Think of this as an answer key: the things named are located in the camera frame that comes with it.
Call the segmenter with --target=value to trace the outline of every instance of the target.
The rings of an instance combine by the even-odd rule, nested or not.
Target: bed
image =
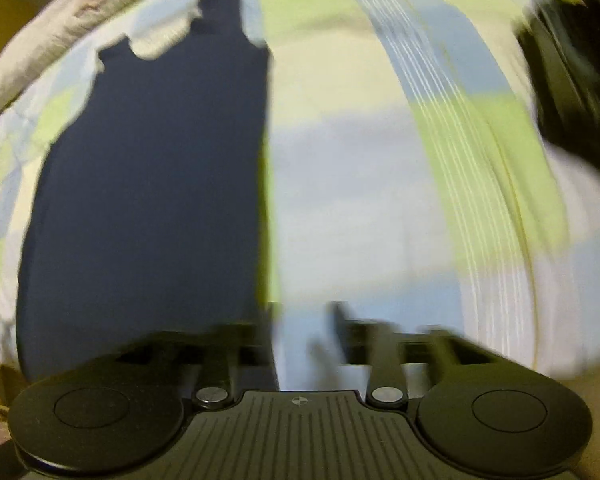
[[[89,0],[58,18],[73,1],[30,24],[17,69],[13,44],[0,60],[0,362],[15,368],[48,152],[106,73],[100,51],[126,36],[157,59],[199,2]],[[244,35],[270,51],[260,288],[280,306],[281,388],[364,389],[363,370],[339,366],[331,300],[549,375],[600,360],[600,175],[536,130],[514,34],[533,1],[240,0]]]

